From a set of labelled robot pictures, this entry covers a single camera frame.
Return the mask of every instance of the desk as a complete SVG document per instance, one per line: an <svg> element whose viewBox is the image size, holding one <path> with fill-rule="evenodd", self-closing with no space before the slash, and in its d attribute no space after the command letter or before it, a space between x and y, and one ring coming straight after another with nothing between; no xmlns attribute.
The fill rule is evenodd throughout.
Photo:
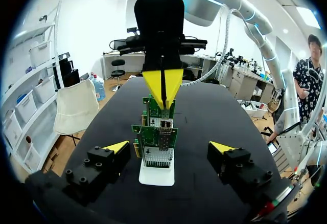
<svg viewBox="0 0 327 224"><path fill-rule="evenodd" d="M262 89L261 95L253 95L255 86ZM268 104L272 96L274 86L271 82L251 71L234 69L229 91L238 100L254 100Z"/></svg>
<svg viewBox="0 0 327 224"><path fill-rule="evenodd" d="M124 54L120 56L119 52L111 52L102 55L102 74L104 79L108 79L108 74L110 74L114 69L108 64L111 63L115 59L124 59L126 64L124 66L126 72L140 72L144 63L144 53L132 53L132 54ZM216 60L214 57L210 57L207 55L199 56L199 55L181 55L181 61L184 61L188 64L198 64L199 67L188 67L193 71L194 75L198 78L207 73L215 64Z"/></svg>
<svg viewBox="0 0 327 224"><path fill-rule="evenodd" d="M124 140L133 143L131 124L141 124L145 109L142 97L148 94L142 77L128 80L91 122L66 169L79 165L94 146ZM141 159L131 145L131 159L121 177L88 207L123 223L242 223L249 205L243 204L229 185L220 182L206 153L210 140L243 147L259 166L277 175L273 157L248 114L227 89L198 83L179 89L174 126L179 131L172 187L138 182Z"/></svg>

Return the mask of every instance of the black patterned shirt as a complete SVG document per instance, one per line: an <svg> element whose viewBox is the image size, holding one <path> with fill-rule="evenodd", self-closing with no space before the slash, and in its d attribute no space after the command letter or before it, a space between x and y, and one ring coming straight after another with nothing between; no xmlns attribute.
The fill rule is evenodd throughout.
<svg viewBox="0 0 327 224"><path fill-rule="evenodd" d="M309 121L310 113L316 107L324 76L321 67L319 66L315 69L315 71L321 76L321 78L316 81L315 78L311 77L308 72L308 62L309 68L314 68L311 58L306 60L302 59L297 63L293 72L293 76L297 80L298 85L301 88L309 89L309 95L305 99L300 99L299 95L297 94L300 119L302 123L307 123Z"/></svg>

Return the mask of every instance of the drawer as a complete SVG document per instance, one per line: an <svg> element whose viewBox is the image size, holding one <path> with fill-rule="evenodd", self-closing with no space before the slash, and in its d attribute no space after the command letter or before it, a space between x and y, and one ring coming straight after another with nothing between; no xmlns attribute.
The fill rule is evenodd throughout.
<svg viewBox="0 0 327 224"><path fill-rule="evenodd" d="M239 83L243 82L244 75L243 73L239 71L234 71L233 73L233 79L237 80Z"/></svg>
<svg viewBox="0 0 327 224"><path fill-rule="evenodd" d="M241 89L241 84L237 82L235 79L233 79L230 83L229 91L234 98L238 97L238 93L240 92L240 89Z"/></svg>

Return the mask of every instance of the circuit board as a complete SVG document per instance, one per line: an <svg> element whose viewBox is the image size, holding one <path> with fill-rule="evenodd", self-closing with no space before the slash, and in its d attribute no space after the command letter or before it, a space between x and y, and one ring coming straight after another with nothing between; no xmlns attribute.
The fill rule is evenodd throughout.
<svg viewBox="0 0 327 224"><path fill-rule="evenodd" d="M143 104L147 104L147 102L149 102L151 118L174 118L175 100L173 100L170 109L167 110L161 110L152 95L149 95L149 98L143 98Z"/></svg>
<svg viewBox="0 0 327 224"><path fill-rule="evenodd" d="M143 104L147 110L141 115L142 125L132 125L137 137L133 144L136 156L148 167L169 168L178 133L178 128L173 127L175 100L165 110L160 109L152 95L143 98Z"/></svg>

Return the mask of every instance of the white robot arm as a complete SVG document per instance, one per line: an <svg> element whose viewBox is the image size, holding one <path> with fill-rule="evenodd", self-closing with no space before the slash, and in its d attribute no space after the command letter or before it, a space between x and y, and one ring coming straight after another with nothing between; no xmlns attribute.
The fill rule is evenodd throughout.
<svg viewBox="0 0 327 224"><path fill-rule="evenodd" d="M297 94L294 77L291 70L283 70L279 66L279 59L266 34L272 32L269 20L247 0L184 0L187 2L185 19L200 25L210 26L223 5L234 9L231 11L246 24L246 34L255 42L261 51L271 73L276 89L283 89L284 94L284 130L300 121ZM311 142L308 134L319 111L321 110L325 94L327 93L327 78L324 78L322 91L316 108L308 124L300 131L294 127L278 138L291 168L297 172L305 168L306 164L324 164L327 161L327 142Z"/></svg>

